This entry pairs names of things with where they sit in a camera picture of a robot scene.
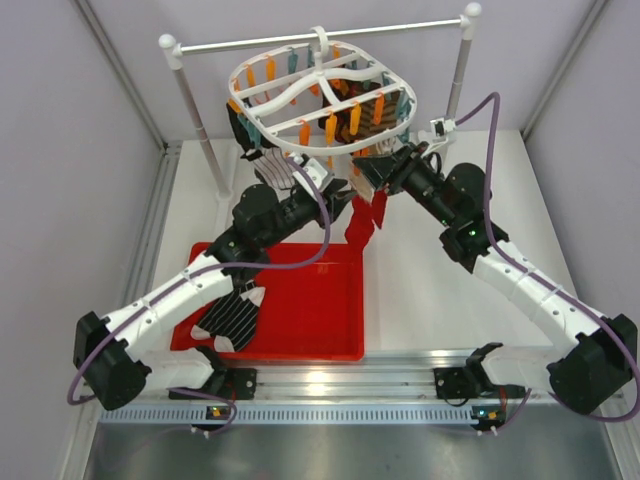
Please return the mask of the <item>white clip sock hanger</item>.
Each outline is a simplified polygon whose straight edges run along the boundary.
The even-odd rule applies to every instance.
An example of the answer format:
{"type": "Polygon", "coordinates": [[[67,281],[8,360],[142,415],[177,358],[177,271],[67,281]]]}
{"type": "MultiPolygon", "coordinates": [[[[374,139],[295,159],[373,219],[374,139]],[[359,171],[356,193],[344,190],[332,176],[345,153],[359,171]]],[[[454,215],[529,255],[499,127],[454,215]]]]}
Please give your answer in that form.
{"type": "Polygon", "coordinates": [[[285,153],[331,156],[358,153],[408,132],[415,117],[414,89],[398,74],[363,49],[330,39],[323,27],[310,40],[291,43],[256,55],[236,67],[229,79],[232,100],[270,143],[285,153]],[[331,80],[372,82],[374,88],[346,101],[333,93],[331,80]],[[334,139],[336,116],[351,110],[350,131],[360,123],[361,104],[376,99],[374,122],[380,122],[384,99],[403,90],[397,125],[350,144],[334,139]]]}

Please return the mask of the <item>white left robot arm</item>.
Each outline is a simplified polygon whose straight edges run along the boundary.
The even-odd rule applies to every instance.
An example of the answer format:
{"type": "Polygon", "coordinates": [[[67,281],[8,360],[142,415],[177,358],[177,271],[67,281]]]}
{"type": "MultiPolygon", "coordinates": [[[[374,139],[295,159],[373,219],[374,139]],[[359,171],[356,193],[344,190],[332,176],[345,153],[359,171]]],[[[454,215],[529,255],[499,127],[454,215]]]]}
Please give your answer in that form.
{"type": "Polygon", "coordinates": [[[175,398],[220,394],[227,368],[211,348],[153,352],[156,339],[261,271],[276,269],[268,249],[311,222],[328,230],[354,196],[340,179],[319,193],[296,185],[284,199],[267,185],[248,187],[232,210],[231,226],[177,276],[120,310],[104,317],[89,312],[78,320],[73,352],[77,372],[68,403],[87,402],[87,397],[74,395],[80,383],[107,411],[142,393],[168,390],[175,398]]]}

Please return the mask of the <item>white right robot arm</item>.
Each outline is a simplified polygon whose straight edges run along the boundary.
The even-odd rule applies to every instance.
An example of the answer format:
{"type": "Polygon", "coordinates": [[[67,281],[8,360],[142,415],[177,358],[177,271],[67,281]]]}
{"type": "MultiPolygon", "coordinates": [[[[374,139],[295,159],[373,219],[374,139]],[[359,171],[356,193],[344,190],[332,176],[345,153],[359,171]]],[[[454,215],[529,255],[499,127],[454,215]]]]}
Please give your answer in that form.
{"type": "Polygon", "coordinates": [[[527,261],[508,234],[485,217],[485,173],[459,163],[443,174],[422,142],[354,164],[376,191],[406,193],[443,226],[449,258],[492,286],[550,341],[546,349],[500,342],[466,360],[469,389],[490,396],[501,386],[542,390],[580,415],[593,413],[634,378],[638,329],[624,315],[584,307],[527,261]]]}

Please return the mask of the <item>hanging brown striped sock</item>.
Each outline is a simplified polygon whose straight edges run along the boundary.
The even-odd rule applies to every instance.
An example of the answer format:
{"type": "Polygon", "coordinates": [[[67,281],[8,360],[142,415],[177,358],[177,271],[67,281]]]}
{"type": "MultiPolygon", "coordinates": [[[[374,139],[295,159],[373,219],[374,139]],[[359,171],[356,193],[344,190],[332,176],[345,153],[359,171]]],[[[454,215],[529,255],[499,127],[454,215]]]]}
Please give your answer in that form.
{"type": "Polygon", "coordinates": [[[403,90],[392,92],[390,99],[384,99],[380,122],[374,122],[376,99],[361,104],[360,123],[355,139],[360,141],[392,129],[397,125],[397,106],[404,94],[403,90]]]}

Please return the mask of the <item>hanging black striped sock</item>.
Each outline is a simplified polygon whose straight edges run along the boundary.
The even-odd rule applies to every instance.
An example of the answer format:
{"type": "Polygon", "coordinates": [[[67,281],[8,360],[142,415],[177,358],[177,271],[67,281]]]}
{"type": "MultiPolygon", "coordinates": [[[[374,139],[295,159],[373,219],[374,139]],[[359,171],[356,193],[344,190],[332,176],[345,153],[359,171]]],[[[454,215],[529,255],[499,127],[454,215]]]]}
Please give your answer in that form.
{"type": "Polygon", "coordinates": [[[282,150],[267,141],[232,100],[227,102],[226,110],[235,140],[242,149],[241,158],[249,162],[255,177],[276,190],[291,189],[292,169],[282,150]]]}

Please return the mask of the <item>red plastic tray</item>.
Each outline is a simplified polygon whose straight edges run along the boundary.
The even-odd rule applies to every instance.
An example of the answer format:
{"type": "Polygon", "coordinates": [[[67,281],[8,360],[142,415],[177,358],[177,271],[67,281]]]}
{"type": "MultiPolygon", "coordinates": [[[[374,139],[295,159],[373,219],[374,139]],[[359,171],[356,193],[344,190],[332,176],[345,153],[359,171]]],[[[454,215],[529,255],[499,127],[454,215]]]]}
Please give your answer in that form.
{"type": "MultiPolygon", "coordinates": [[[[295,270],[266,270],[247,285],[266,289],[249,345],[226,360],[346,361],[364,355],[363,263],[359,251],[332,244],[316,263],[295,270]]],[[[194,340],[191,328],[218,300],[200,308],[173,330],[174,351],[213,348],[194,340]]]]}

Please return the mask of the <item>black white striped sock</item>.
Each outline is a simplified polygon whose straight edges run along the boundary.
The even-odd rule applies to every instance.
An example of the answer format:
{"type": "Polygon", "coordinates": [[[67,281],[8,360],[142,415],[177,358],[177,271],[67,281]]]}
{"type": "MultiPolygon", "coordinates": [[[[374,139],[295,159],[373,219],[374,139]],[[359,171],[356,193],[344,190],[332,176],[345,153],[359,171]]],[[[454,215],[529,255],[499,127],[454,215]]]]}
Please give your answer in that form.
{"type": "Polygon", "coordinates": [[[253,340],[266,289],[253,284],[216,301],[191,328],[194,340],[212,340],[219,353],[238,353],[253,340]]]}

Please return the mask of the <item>white drying rack stand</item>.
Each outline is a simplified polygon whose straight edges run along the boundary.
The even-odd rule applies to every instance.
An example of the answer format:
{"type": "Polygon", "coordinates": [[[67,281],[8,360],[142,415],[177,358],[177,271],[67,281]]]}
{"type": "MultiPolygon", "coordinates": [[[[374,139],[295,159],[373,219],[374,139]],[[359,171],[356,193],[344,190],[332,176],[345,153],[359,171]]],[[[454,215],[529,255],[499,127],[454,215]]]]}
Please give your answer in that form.
{"type": "Polygon", "coordinates": [[[316,26],[306,34],[264,37],[201,45],[183,45],[170,34],[158,45],[174,73],[202,143],[216,185],[229,192],[209,143],[183,60],[187,56],[255,49],[227,81],[230,121],[239,143],[257,156],[306,154],[333,160],[361,156],[376,147],[392,146],[409,137],[417,96],[401,76],[350,39],[370,35],[457,27],[460,46],[445,114],[437,121],[449,138],[462,82],[482,8],[468,4],[456,19],[327,31],[316,26]]]}

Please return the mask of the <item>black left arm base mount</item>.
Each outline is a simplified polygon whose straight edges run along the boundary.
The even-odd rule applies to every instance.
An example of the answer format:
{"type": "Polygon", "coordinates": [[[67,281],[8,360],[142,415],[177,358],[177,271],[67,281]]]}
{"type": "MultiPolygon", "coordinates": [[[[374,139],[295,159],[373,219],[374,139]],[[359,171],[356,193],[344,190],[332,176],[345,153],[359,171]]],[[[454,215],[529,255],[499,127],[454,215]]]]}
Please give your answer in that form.
{"type": "Polygon", "coordinates": [[[220,369],[212,374],[205,384],[197,389],[187,389],[185,393],[169,391],[172,400],[210,399],[252,400],[257,386],[257,370],[253,368],[220,369]]]}

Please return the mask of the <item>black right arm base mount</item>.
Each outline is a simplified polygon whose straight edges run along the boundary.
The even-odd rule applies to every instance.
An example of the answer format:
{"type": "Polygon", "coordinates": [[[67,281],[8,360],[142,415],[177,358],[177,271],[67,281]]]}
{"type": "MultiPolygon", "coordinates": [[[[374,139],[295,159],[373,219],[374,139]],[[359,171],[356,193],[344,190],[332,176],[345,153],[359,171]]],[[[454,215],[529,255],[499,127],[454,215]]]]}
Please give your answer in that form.
{"type": "Polygon", "coordinates": [[[436,396],[448,402],[478,398],[481,385],[465,367],[444,367],[433,370],[436,396]]]}

